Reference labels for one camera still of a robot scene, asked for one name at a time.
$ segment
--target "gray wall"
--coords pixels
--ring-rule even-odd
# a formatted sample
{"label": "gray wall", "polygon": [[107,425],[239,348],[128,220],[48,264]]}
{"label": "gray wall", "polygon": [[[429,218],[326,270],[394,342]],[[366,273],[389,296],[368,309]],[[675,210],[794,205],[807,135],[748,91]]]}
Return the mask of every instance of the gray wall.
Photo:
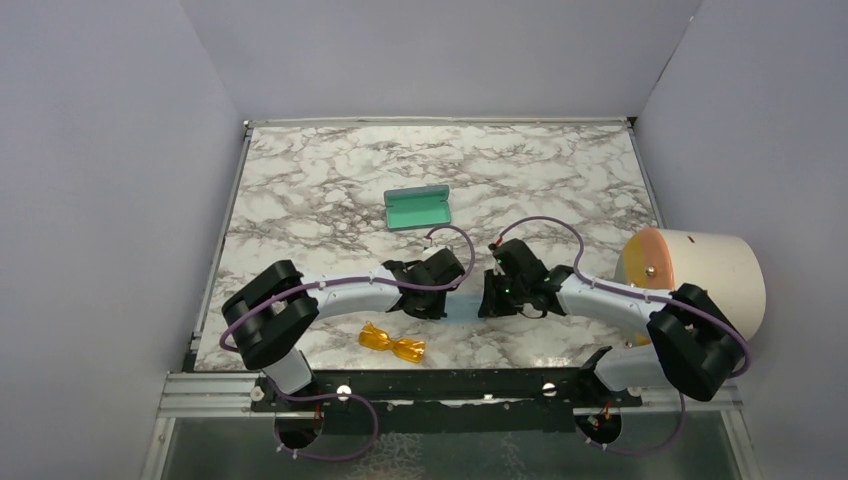
{"label": "gray wall", "polygon": [[240,113],[638,115],[700,0],[183,0]]}
{"label": "gray wall", "polygon": [[636,124],[673,227],[740,235],[768,306],[743,377],[768,478],[844,478],[848,3],[705,0]]}
{"label": "gray wall", "polygon": [[0,476],[135,478],[241,122],[176,1],[3,2],[0,45]]}

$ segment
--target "floor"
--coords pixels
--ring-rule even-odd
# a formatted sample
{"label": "floor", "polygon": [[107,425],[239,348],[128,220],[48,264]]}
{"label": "floor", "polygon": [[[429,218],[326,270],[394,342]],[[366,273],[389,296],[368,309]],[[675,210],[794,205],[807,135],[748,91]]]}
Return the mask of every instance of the floor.
{"label": "floor", "polygon": [[[623,122],[607,124],[280,126],[255,128],[226,242],[215,271],[195,369],[243,370],[218,347],[221,305],[271,263],[291,259],[314,273],[361,272],[385,260],[420,259],[422,230],[389,232],[383,192],[447,184],[453,224],[478,252],[475,274],[448,295],[448,318],[402,312],[356,313],[314,323],[297,345],[316,369],[494,368],[581,364],[597,348],[621,345],[614,328],[580,317],[482,320],[486,245],[528,215],[574,224],[587,241],[583,268],[611,278],[618,251],[656,225],[648,191]],[[550,268],[570,265],[576,242],[547,224],[515,231]],[[464,242],[436,235],[462,262]],[[361,347],[366,321],[393,338],[427,342],[421,364]]]}

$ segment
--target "gray veining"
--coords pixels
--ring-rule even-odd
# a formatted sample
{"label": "gray veining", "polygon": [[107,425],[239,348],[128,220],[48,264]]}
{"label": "gray veining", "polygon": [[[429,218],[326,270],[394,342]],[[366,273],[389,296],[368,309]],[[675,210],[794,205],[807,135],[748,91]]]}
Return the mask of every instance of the gray veining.
{"label": "gray veining", "polygon": [[[316,322],[298,343],[313,368],[492,368],[582,363],[599,346],[620,345],[615,329],[580,317],[481,320],[486,245],[527,215],[573,223],[587,241],[581,266],[611,277],[630,236],[655,224],[627,129],[622,125],[275,127],[254,130],[217,271],[197,370],[240,370],[218,348],[221,305],[274,261],[316,273],[361,272],[385,260],[414,260],[425,230],[389,232],[383,192],[448,184],[453,224],[478,252],[472,276],[448,296],[449,317],[357,313]],[[514,231],[549,267],[570,265],[576,242],[543,223]],[[469,259],[445,230],[437,243]],[[361,347],[367,320],[393,338],[427,342],[422,364]]]}

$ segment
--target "purple cable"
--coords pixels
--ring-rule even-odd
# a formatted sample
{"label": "purple cable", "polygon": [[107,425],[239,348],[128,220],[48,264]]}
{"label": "purple cable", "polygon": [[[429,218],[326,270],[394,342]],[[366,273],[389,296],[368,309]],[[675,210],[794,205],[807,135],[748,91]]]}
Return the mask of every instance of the purple cable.
{"label": "purple cable", "polygon": [[377,442],[377,437],[379,436],[379,432],[380,432],[380,424],[379,424],[379,421],[377,420],[377,411],[374,410],[374,406],[371,405],[371,402],[369,402],[365,398],[363,398],[363,397],[361,397],[361,396],[359,396],[355,393],[346,393],[346,394],[325,393],[323,395],[313,395],[311,397],[293,397],[291,395],[287,395],[287,394],[283,393],[282,390],[280,390],[280,387],[278,387],[277,384],[274,383],[274,380],[272,380],[271,377],[267,377],[267,380],[268,380],[268,384],[271,385],[271,388],[274,389],[274,392],[276,392],[277,395],[279,395],[281,398],[283,398],[283,399],[285,399],[289,402],[317,402],[317,401],[321,401],[321,400],[327,400],[329,398],[350,397],[350,398],[356,400],[357,402],[360,402],[363,405],[365,405],[365,407],[368,408],[368,411],[371,412],[371,418],[374,420],[374,430],[371,432],[371,438],[368,439],[368,443],[366,443],[359,450],[357,450],[353,453],[348,453],[347,455],[339,455],[339,456],[334,457],[334,456],[330,456],[330,455],[319,455],[319,454],[316,454],[316,453],[301,452],[297,449],[291,449],[283,443],[283,439],[280,438],[280,432],[277,430],[277,426],[274,425],[274,438],[277,439],[277,443],[279,444],[281,449],[291,453],[292,455],[299,456],[299,457],[305,457],[305,458],[311,458],[313,460],[322,460],[322,461],[325,461],[325,462],[346,462],[348,460],[353,460],[354,458],[358,458],[358,457],[361,457],[362,455],[365,455],[365,452],[370,450],[371,447],[373,447],[374,444]]}
{"label": "purple cable", "polygon": [[[474,261],[475,261],[474,244],[471,242],[471,237],[469,237],[468,234],[465,233],[465,230],[463,230],[459,227],[455,227],[453,225],[442,225],[440,227],[435,227],[432,230],[430,230],[429,232],[427,232],[427,235],[424,235],[424,238],[429,240],[430,236],[433,234],[433,232],[435,232],[437,230],[441,230],[443,228],[449,228],[451,230],[455,230],[455,231],[459,232],[460,235],[462,235],[462,237],[465,239],[465,242],[468,244],[468,249],[471,251],[471,260],[469,260],[469,262],[468,262],[468,267],[465,269],[465,273],[461,277],[457,278],[456,280],[454,280],[451,283],[448,283],[447,285],[416,285],[414,283],[399,282],[397,280],[389,280],[389,279],[379,278],[379,277],[377,277],[377,278],[345,277],[345,278],[337,278],[337,279],[334,279],[334,280],[327,280],[324,283],[325,283],[326,286],[332,287],[334,285],[344,285],[344,284],[347,284],[347,283],[369,283],[369,282],[373,281],[375,283],[382,283],[382,284],[391,285],[391,286],[394,286],[394,287],[408,288],[408,289],[411,289],[411,290],[423,290],[423,291],[426,291],[426,292],[439,292],[439,291],[442,291],[442,290],[450,290],[451,288],[456,287],[460,283],[465,281],[465,279],[468,278],[468,275],[471,274],[471,270],[474,268]],[[224,333],[221,334],[221,338],[218,339],[218,346],[220,346],[222,349],[224,349],[228,352],[238,353],[237,348],[232,347],[232,346],[227,344],[227,339],[230,338],[230,336],[233,334],[233,332],[238,330],[239,327],[244,325],[244,322],[250,320],[257,313],[261,312],[262,310],[265,310],[266,308],[273,305],[274,303],[285,299],[289,295],[292,295],[292,294],[295,294],[295,293],[298,293],[298,292],[302,292],[304,290],[309,290],[309,289],[312,289],[312,288],[318,288],[319,286],[320,286],[320,282],[312,282],[312,283],[307,283],[307,284],[304,284],[304,285],[298,285],[297,287],[290,288],[290,289],[288,289],[288,290],[286,290],[282,293],[278,293],[277,295],[272,296],[268,300],[265,300],[264,302],[260,303],[256,307],[250,309],[250,311],[248,311],[247,313],[242,315],[241,318],[239,318],[238,320],[233,322],[232,325],[227,327],[227,329],[224,330]]]}
{"label": "purple cable", "polygon": [[[583,243],[583,237],[580,235],[580,232],[578,232],[577,229],[575,229],[571,225],[563,222],[562,220],[559,220],[559,219],[556,219],[556,218],[553,218],[553,217],[546,217],[546,216],[534,216],[534,217],[522,218],[521,220],[519,220],[519,221],[513,223],[512,225],[506,227],[505,229],[503,229],[503,231],[499,235],[500,238],[502,239],[503,236],[506,235],[507,232],[509,232],[510,230],[515,228],[516,226],[521,225],[524,222],[529,222],[531,220],[545,220],[545,221],[548,221],[548,222],[556,223],[557,225],[565,227],[566,229],[568,229],[568,231],[573,233],[575,237],[577,237],[577,244],[579,245],[579,248],[577,250],[577,255],[574,257],[574,275],[576,275],[577,278],[579,278],[581,281],[583,281],[583,283],[588,283],[590,285],[594,285],[596,288],[600,288],[601,290],[606,290],[608,292],[623,295],[625,297],[636,298],[636,299],[639,299],[639,300],[645,300],[645,297],[643,295],[631,292],[629,290],[625,290],[623,288],[616,287],[614,285],[610,285],[608,283],[593,282],[590,278],[583,275],[583,272],[581,272],[580,268],[579,268],[580,259],[583,257],[583,252],[585,250],[585,244]],[[751,360],[750,360],[750,358],[752,356],[751,355],[751,348],[748,346],[748,342],[746,342],[745,339],[742,338],[742,335],[739,335],[739,333],[736,330],[734,330],[732,327],[730,327],[726,323],[722,322],[718,318],[710,315],[709,313],[707,313],[703,310],[699,310],[695,307],[687,305],[687,304],[685,304],[685,303],[683,303],[679,300],[675,300],[673,298],[660,297],[658,295],[648,295],[647,299],[652,301],[652,302],[667,303],[669,305],[674,305],[675,307],[682,308],[683,310],[686,310],[689,313],[695,314],[695,315],[703,318],[704,320],[708,321],[709,323],[711,323],[711,324],[715,325],[716,327],[718,327],[719,329],[721,329],[724,333],[730,335],[730,337],[733,338],[733,340],[739,345],[739,348],[742,349],[743,355],[745,357],[744,358],[745,361],[742,363],[742,366],[739,367],[739,369],[736,370],[735,372],[731,373],[730,378],[738,377],[739,375],[742,375],[743,373],[748,371],[748,368],[751,366]]]}
{"label": "purple cable", "polygon": [[683,399],[682,393],[680,393],[680,392],[677,392],[677,393],[678,393],[678,395],[680,395],[680,421],[677,422],[677,428],[674,430],[674,433],[672,433],[670,437],[668,437],[663,443],[657,445],[656,447],[651,447],[651,448],[648,448],[648,449],[645,449],[645,450],[630,450],[628,448],[612,447],[612,446],[609,446],[609,445],[598,443],[594,440],[590,440],[589,437],[586,436],[586,433],[583,432],[583,430],[580,430],[579,428],[577,430],[584,437],[586,437],[586,440],[587,440],[586,443],[588,443],[589,445],[592,445],[593,447],[598,447],[605,452],[615,453],[616,455],[628,455],[628,456],[634,456],[634,457],[645,456],[645,455],[653,455],[655,453],[659,453],[659,452],[667,449],[668,447],[670,447],[677,440],[677,438],[680,437],[680,432],[683,431],[683,427],[684,427],[684,425],[686,425],[686,401]]}

